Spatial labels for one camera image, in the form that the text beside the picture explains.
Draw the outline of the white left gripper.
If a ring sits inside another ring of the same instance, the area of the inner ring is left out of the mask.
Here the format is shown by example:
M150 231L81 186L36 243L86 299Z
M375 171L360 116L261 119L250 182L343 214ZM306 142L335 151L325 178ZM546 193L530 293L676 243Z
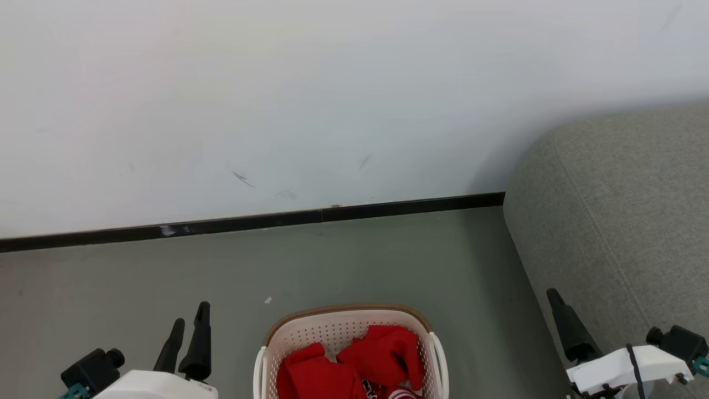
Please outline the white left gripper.
M205 381L212 371L210 303L198 306L187 353L175 374L177 357L184 339L185 320L175 320L162 346L153 371L131 370L94 399L218 399L218 390Z

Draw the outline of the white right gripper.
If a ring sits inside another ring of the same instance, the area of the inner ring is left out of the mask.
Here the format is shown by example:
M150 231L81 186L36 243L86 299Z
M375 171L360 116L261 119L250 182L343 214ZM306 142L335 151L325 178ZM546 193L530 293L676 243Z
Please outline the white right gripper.
M656 381L672 384L679 376L684 381L693 381L684 361L656 346L631 346L602 356L588 329L558 290L549 288L547 299L566 359L581 364L566 370L580 394L592 396L605 391L605 386L628 392L628 386L635 385L637 391L641 388L648 396L649 386Z

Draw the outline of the red jersey with white stripes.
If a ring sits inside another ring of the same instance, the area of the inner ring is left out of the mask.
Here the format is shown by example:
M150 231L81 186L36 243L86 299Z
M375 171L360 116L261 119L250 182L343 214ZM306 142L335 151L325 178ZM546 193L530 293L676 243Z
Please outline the red jersey with white stripes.
M357 372L365 399L423 399L425 369L418 336L409 329L371 325L335 358Z

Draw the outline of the grey fabric sofa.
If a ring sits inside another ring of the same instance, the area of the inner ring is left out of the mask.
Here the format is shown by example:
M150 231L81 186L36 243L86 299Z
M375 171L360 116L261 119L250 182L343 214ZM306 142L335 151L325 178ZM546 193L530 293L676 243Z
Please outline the grey fabric sofa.
M604 354L675 325L709 344L709 99L543 134L503 209L563 369L551 288Z

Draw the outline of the white perforated laundry basket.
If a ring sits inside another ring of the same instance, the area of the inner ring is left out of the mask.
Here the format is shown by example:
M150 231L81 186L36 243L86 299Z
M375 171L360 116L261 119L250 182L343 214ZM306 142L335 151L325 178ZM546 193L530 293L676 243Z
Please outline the white perforated laundry basket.
M276 379L281 362L291 353L321 343L335 358L354 338L372 325L398 325L418 337L423 362L423 399L450 399L450 374L440 339L426 318L410 306L357 303L322 306L288 315L274 324L256 355L253 399L277 399Z

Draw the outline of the black skirting board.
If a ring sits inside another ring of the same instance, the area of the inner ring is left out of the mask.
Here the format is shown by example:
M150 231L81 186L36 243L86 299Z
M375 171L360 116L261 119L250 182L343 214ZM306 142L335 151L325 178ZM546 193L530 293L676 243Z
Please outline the black skirting board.
M360 206L334 206L279 214L211 219L152 226L61 233L38 237L0 238L0 253L27 252L46 248L83 247L105 243L143 242L161 238L195 237L213 233L231 233L257 229L322 224L358 219L496 207L504 203L504 192L479 195L419 199Z

